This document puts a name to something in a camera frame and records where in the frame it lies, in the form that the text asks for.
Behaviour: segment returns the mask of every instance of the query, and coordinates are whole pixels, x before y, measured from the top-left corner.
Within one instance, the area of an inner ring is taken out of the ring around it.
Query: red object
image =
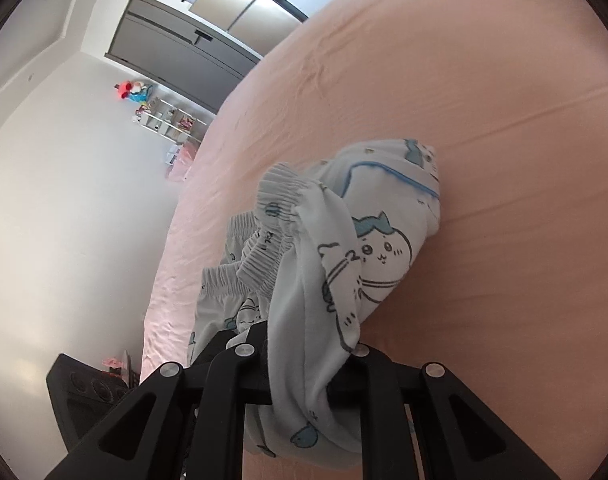
[[[133,84],[130,81],[124,81],[117,85],[117,94],[120,96],[120,99],[126,99],[132,88]]]

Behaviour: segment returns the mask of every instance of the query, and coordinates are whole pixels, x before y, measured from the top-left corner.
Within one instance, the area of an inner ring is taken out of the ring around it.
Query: white pajamas
[[[332,412],[326,386],[439,219],[434,155],[414,140],[361,142],[305,174],[278,164],[264,175],[259,231],[229,267],[267,300],[257,311],[268,318],[273,405],[247,410],[261,450],[330,467],[359,462],[359,416]]]

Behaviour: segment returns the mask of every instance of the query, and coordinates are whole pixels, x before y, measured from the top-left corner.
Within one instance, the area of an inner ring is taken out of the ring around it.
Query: peach fitted sheet
[[[185,361],[204,266],[277,161],[359,140],[436,147],[442,227],[363,340],[453,370],[551,467],[608,451],[608,33],[584,0],[336,0],[209,129],[145,323],[143,376]],[[244,456],[247,479],[356,479]]]

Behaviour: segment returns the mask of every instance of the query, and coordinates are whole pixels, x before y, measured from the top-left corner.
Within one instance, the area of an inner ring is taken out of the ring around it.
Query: pink bed sheet
[[[204,266],[271,164],[436,147],[442,227],[364,325],[444,362],[562,478],[608,451],[608,33],[584,0],[336,0],[230,95],[175,213],[142,376],[185,361]],[[358,478],[244,457],[244,475]]]

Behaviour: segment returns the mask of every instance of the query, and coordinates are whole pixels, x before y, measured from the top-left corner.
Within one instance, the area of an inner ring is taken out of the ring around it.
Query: gray door
[[[242,77],[201,53],[190,39],[128,15],[115,35],[111,54],[215,113]]]

